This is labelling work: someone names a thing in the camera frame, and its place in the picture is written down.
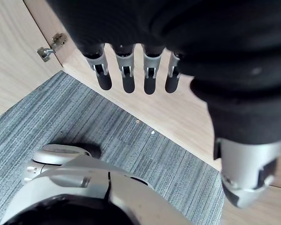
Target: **gray carpet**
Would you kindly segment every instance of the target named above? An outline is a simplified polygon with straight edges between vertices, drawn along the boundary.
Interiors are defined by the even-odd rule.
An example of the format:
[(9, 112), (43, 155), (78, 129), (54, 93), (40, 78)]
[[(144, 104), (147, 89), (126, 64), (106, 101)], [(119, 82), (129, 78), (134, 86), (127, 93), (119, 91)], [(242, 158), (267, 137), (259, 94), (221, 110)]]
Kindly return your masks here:
[(0, 219), (21, 187), (25, 162), (58, 140), (101, 145), (102, 160), (149, 181), (196, 225), (219, 224), (219, 173), (65, 73), (0, 117)]

